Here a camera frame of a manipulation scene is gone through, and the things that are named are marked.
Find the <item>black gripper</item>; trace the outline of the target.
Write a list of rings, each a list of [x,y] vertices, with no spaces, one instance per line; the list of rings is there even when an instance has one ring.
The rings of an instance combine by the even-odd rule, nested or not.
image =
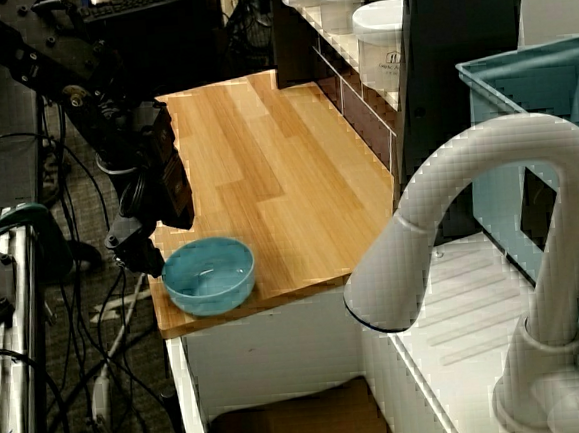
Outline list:
[[[104,244],[131,271],[152,278],[162,274],[165,260],[152,240],[141,239],[142,223],[160,222],[171,228],[188,230],[194,223],[193,197],[179,152],[167,106],[145,102],[133,113],[130,141],[135,158],[132,175],[120,192],[118,214]]]

